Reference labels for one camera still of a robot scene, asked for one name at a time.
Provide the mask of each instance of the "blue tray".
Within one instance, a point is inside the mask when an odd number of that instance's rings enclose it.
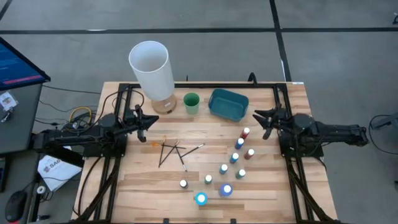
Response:
[[[248,110],[249,99],[228,90],[215,89],[209,100],[210,113],[231,121],[240,121]]]

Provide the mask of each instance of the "white paper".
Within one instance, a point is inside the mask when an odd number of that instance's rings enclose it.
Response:
[[[9,111],[11,108],[18,105],[18,101],[7,91],[0,95],[0,104],[4,108],[4,111]]]
[[[64,146],[65,149],[71,150],[70,146]],[[60,159],[56,159],[52,156],[44,156],[40,160],[37,172],[42,176],[47,187],[51,191],[58,190],[67,180],[81,172],[81,168],[69,163],[63,162]],[[53,177],[59,180],[49,179],[46,177]]]

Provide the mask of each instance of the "monitor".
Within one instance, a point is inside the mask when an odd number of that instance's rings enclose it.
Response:
[[[0,91],[50,80],[45,72],[0,37]]]

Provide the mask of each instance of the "wooden table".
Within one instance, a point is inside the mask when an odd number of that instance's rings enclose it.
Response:
[[[105,97],[117,91],[118,85],[119,82],[104,84],[99,110]],[[287,86],[293,114],[310,114],[304,85],[288,83]],[[269,110],[275,105],[272,90],[228,90],[249,98],[248,112],[238,123],[210,114],[208,101],[213,89],[176,88],[177,108],[168,115],[160,115],[158,122],[145,132],[147,142],[141,143],[136,133],[129,135],[126,155],[121,161],[112,222],[162,223],[164,218],[169,218],[172,223],[229,223],[231,218],[236,218],[238,223],[295,222],[286,164],[280,155],[277,132],[273,131],[268,140],[262,140],[264,130],[252,117],[254,110]],[[200,110],[195,116],[186,114],[182,103],[183,96],[188,92],[195,92],[200,96]],[[116,95],[110,97],[106,102],[104,114],[113,112],[111,102],[115,97]],[[140,102],[141,97],[133,94],[131,106]],[[156,114],[147,98],[142,109],[145,114]],[[234,144],[244,127],[249,127],[251,132],[243,148],[237,151]],[[206,144],[183,158],[188,172],[183,171],[175,150],[158,168],[161,147],[154,147],[151,143],[162,142],[164,135],[167,135],[166,143],[170,145],[176,139],[180,140],[179,146],[187,148],[180,150],[182,154],[202,143]],[[256,153],[247,161],[243,159],[243,154],[249,148],[255,149]],[[164,156],[169,150],[171,148],[165,147]],[[228,161],[234,152],[240,158],[232,165]],[[85,162],[82,180],[95,160],[90,158]],[[225,175],[220,175],[218,169],[224,163],[228,164],[229,169]],[[312,158],[304,158],[303,163],[310,193],[326,214],[336,218],[325,168]],[[234,176],[239,169],[246,170],[246,176],[240,180]],[[103,159],[89,176],[82,208],[88,206],[96,195],[102,170]],[[207,174],[213,176],[211,185],[205,185],[203,181]],[[179,186],[182,179],[189,183],[187,190]],[[218,189],[226,182],[233,186],[233,194],[228,198],[221,198]],[[194,198],[198,192],[208,195],[207,205],[199,207],[195,203]],[[299,195],[305,218],[303,198]],[[105,196],[102,218],[105,216],[107,202]]]

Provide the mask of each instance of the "small bottle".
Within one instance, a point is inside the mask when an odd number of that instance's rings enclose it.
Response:
[[[238,159],[239,159],[239,154],[235,152],[234,154],[232,154],[231,158],[229,159],[229,162],[234,164],[236,161],[238,161]]]
[[[188,188],[188,182],[187,182],[186,180],[181,180],[181,181],[180,181],[180,186],[181,186],[183,189],[187,189],[187,188]]]
[[[211,177],[211,175],[206,175],[205,184],[211,184],[211,181],[213,181],[213,178]]]
[[[229,184],[223,184],[218,193],[221,197],[228,197],[232,194],[232,186]]]
[[[244,128],[242,133],[241,133],[241,138],[246,139],[248,137],[250,133],[250,129],[249,128]]]
[[[245,159],[250,159],[254,155],[254,149],[249,149],[243,156]]]
[[[198,205],[206,205],[207,204],[207,195],[203,192],[199,192],[195,197],[195,201]]]
[[[244,169],[241,169],[241,170],[237,171],[235,177],[236,177],[237,179],[241,179],[241,178],[244,177],[245,175],[246,175],[246,171],[244,171]]]
[[[226,164],[221,165],[220,174],[225,174],[227,170],[228,170],[228,166]]]
[[[238,139],[238,140],[236,141],[236,144],[235,144],[235,149],[241,149],[242,146],[243,146],[243,143],[244,143],[243,138]]]

